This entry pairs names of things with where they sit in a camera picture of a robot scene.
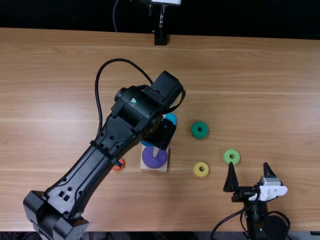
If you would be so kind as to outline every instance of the wood grain surface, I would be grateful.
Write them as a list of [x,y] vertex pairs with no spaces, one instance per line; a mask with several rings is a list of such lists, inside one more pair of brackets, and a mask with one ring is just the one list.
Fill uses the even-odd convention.
[[[0,29],[0,231],[31,231],[22,201],[44,191],[94,139],[94,80],[109,59],[126,58],[153,79],[167,70],[186,89],[175,111],[168,172],[141,172],[141,145],[124,158],[89,201],[89,231],[211,231],[238,211],[223,192],[227,149],[237,149],[240,185],[251,186],[263,163],[288,187],[268,204],[291,220],[292,231],[320,231],[320,42],[297,39]],[[104,118],[122,87],[147,84],[127,63],[102,73]],[[191,125],[204,121],[208,138]],[[199,179],[193,165],[209,164]],[[239,217],[219,228],[240,231]]]

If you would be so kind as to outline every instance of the black robotic arm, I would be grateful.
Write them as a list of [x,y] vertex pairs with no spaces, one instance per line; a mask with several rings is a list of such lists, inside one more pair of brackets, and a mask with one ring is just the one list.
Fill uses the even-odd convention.
[[[268,211],[267,202],[285,195],[287,190],[287,187],[279,180],[267,162],[263,164],[263,176],[259,182],[256,182],[254,186],[239,186],[235,167],[230,162],[223,191],[233,192],[231,201],[243,203],[243,209],[221,220],[212,230],[210,239],[215,240],[215,232],[223,223],[240,215],[243,234],[247,239],[285,240],[290,229],[290,220],[282,212]],[[245,215],[247,230],[242,222],[243,215]]]
[[[112,59],[101,67],[97,80],[107,63],[117,61],[134,64]],[[119,90],[111,114],[74,166],[45,192],[30,191],[23,200],[28,220],[43,239],[79,240],[89,225],[81,215],[112,167],[121,166],[119,159],[141,140],[162,150],[168,147],[176,126],[163,119],[163,114],[179,106],[170,108],[180,94],[181,103],[186,92],[179,80],[166,71],[151,86]]]

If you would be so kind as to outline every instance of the black cable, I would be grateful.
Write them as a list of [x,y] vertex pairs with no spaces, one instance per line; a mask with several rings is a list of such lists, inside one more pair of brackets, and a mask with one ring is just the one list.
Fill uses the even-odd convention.
[[259,200],[259,198],[260,198],[260,191],[257,193],[257,196],[256,196],[255,200],[253,201],[253,203],[252,203],[250,206],[248,206],[247,208],[243,208],[243,209],[241,209],[240,211],[237,211],[237,212],[231,214],[230,216],[227,216],[225,219],[221,220],[221,221],[214,227],[214,229],[212,230],[211,235],[210,235],[210,239],[211,239],[211,240],[214,239],[214,235],[215,235],[217,229],[218,229],[222,224],[224,224],[226,221],[232,219],[233,217],[241,214],[242,212],[248,211],[248,210]]
[[185,96],[186,96],[186,90],[183,89],[181,91],[181,98],[180,98],[179,103],[177,105],[170,107],[170,108],[166,109],[165,111],[163,111],[163,114],[169,114],[169,113],[172,113],[174,110],[176,110],[182,104],[182,101],[185,99]]
[[113,5],[113,9],[112,9],[112,22],[113,22],[113,27],[114,27],[115,32],[118,32],[117,26],[116,26],[116,20],[115,20],[116,7],[117,7],[118,3],[119,3],[119,0],[115,0],[114,5]]
[[242,234],[245,236],[246,239],[250,240],[247,234],[243,231]]
[[248,231],[247,231],[247,229],[245,229],[245,226],[244,226],[244,224],[242,223],[242,217],[244,216],[244,212],[242,212],[241,214],[240,214],[240,223],[241,223],[241,226],[242,226],[242,228],[243,228],[243,230],[247,233]]
[[135,67],[137,70],[139,70],[145,77],[146,79],[148,79],[148,81],[150,82],[150,84],[153,84],[154,82],[151,80],[151,78],[145,73],[145,71],[143,71],[138,65],[136,65],[134,62],[128,60],[128,59],[124,59],[124,58],[114,58],[114,59],[110,59],[109,61],[106,61],[99,69],[99,71],[96,74],[95,77],[95,83],[94,83],[94,93],[95,93],[95,101],[96,101],[96,106],[98,108],[98,115],[99,115],[99,126],[98,126],[98,132],[97,132],[97,136],[99,135],[99,133],[101,132],[102,129],[102,109],[101,109],[101,104],[100,104],[100,99],[99,99],[99,78],[101,75],[101,72],[103,71],[103,69],[111,64],[111,63],[115,63],[115,62],[125,62],[128,64],[131,64],[133,67]]

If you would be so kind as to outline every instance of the green ring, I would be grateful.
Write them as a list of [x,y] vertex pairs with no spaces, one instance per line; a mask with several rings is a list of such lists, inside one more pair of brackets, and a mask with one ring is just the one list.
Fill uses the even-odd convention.
[[234,149],[228,149],[223,154],[223,159],[226,164],[229,165],[229,163],[233,163],[233,165],[236,165],[240,161],[240,154],[237,150]]
[[203,139],[209,134],[209,127],[203,121],[196,121],[191,127],[192,136],[196,139]]

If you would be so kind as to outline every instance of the yellow ring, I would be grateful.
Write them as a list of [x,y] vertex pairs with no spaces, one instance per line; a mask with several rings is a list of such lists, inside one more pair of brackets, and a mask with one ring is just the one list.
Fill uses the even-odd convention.
[[204,178],[209,174],[209,166],[203,161],[198,162],[193,166],[193,172],[197,177]]

